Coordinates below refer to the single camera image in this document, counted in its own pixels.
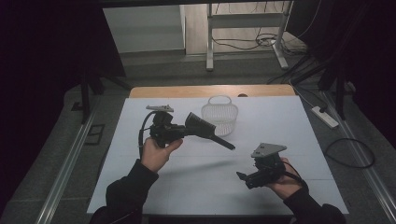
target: hand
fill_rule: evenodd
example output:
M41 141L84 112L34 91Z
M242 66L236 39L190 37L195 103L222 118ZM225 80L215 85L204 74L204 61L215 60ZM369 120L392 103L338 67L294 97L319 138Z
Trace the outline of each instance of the hand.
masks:
M293 175L297 175L296 171L291 168L287 163L289 163L289 160L286 158L280 158L282 161L286 162L285 167L286 167L286 172L289 172ZM302 188L302 185L300 182L297 180L290 178L288 176L282 175L275 183L271 183L267 185L268 188L273 190L279 198L282 200L285 200L289 198L291 194L296 192L297 190Z
M169 161L171 153L183 143L182 139L171 142L167 147L159 147L152 138L147 138L143 145L142 164L157 173Z

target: table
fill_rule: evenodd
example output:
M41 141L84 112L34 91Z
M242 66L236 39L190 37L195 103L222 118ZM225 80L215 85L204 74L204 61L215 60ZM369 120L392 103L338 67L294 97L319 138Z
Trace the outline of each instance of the table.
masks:
M291 215L289 208L271 190L248 189L235 173L257 171L250 154L260 142L287 146L280 155L290 159L310 186L311 195L319 203L333 204L347 213L303 105L287 85L133 89L132 98L126 99L122 109L88 213L106 203L108 184L128 174L138 158L137 132L148 113L146 105L169 104L175 109L172 123L179 124L190 111L200 116L199 110L207 103L207 97L220 93L232 96L239 108L235 130L224 137L236 146L236 150L231 151L207 139L186 136L182 147L159 172L160 179L149 191L144 214ZM235 97L240 93L249 97Z

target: wall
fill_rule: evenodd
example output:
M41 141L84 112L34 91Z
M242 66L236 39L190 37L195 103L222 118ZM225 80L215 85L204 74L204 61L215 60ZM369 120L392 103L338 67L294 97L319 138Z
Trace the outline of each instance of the wall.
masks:
M184 6L104 9L119 53L184 49Z

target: white mesh basket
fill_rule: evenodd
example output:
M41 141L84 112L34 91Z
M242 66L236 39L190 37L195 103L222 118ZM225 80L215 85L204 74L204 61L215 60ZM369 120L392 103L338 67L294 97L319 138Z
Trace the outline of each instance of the white mesh basket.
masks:
M213 98L219 97L226 97L229 102L225 104L211 103ZM209 98L207 104L202 107L201 113L204 120L216 126L216 136L225 136L230 134L235 127L238 107L233 105L229 96L217 95Z

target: black jacket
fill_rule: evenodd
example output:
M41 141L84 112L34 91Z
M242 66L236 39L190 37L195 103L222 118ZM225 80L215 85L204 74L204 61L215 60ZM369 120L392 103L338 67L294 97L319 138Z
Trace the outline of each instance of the black jacket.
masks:
M107 187L106 204L92 216L90 224L141 223L142 207L149 188L158 179L146 166L136 160L131 172ZM284 201L296 216L295 224L344 224L344 215L332 205L320 206L306 190L300 189Z

